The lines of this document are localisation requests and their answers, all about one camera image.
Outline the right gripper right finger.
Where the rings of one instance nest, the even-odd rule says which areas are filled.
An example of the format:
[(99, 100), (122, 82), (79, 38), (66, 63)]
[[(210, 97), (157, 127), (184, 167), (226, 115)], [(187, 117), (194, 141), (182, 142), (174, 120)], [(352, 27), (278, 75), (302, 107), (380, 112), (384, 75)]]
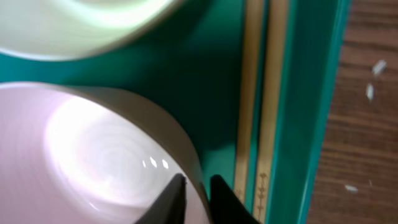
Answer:
[(214, 224), (259, 224), (222, 176), (213, 175), (210, 187), (210, 210)]

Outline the wooden chopstick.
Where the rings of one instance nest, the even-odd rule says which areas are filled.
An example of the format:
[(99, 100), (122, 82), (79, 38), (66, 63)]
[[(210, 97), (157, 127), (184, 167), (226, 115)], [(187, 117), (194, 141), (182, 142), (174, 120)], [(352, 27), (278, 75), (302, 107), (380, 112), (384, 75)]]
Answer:
[(239, 119), (233, 184), (234, 192), (242, 203), (245, 202), (246, 197), (264, 5), (264, 0), (246, 0), (244, 8)]
[(268, 5), (256, 188), (252, 212), (259, 223), (266, 222), (289, 4), (289, 0), (270, 0)]

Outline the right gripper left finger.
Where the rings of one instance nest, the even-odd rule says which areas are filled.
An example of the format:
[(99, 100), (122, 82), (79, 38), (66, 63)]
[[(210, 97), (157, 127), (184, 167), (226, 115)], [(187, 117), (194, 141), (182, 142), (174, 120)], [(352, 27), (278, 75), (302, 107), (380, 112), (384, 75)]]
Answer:
[(135, 224), (184, 224), (187, 206), (186, 178), (175, 174)]

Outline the white saucer bowl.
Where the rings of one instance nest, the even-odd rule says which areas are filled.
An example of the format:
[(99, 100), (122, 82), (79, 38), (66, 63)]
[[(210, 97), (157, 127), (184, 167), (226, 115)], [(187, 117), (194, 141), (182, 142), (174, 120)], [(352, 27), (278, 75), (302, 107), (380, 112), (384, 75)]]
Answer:
[(87, 58), (150, 31), (181, 0), (1, 0), (1, 53), (43, 61)]

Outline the teal plastic tray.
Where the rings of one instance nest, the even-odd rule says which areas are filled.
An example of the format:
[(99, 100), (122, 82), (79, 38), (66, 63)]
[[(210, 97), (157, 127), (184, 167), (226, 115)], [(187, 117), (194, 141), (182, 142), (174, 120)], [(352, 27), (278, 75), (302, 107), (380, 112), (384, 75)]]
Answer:
[[(169, 111), (193, 141), (205, 179), (233, 183), (244, 1), (189, 1), (133, 43), (83, 60), (1, 55), (1, 81), (108, 86)], [(322, 150), (349, 1), (292, 1), (267, 223), (305, 223)]]

